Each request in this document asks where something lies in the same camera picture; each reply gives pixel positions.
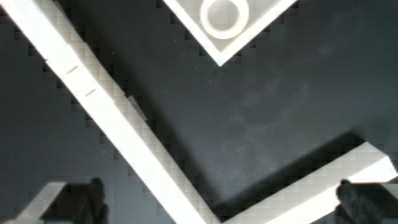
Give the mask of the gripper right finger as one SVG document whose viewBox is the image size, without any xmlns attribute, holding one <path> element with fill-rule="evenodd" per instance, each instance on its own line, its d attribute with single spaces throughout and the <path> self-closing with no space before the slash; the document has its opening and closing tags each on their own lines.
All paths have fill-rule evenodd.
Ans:
<svg viewBox="0 0 398 224">
<path fill-rule="evenodd" d="M 336 224 L 398 224 L 398 183 L 343 180 L 336 197 Z"/>
</svg>

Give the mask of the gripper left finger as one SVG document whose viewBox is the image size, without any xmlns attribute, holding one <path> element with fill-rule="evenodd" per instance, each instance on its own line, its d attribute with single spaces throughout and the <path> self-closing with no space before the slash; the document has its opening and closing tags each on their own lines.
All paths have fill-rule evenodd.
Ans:
<svg viewBox="0 0 398 224">
<path fill-rule="evenodd" d="M 50 182 L 11 224 L 109 224 L 101 179 L 89 183 Z"/>
</svg>

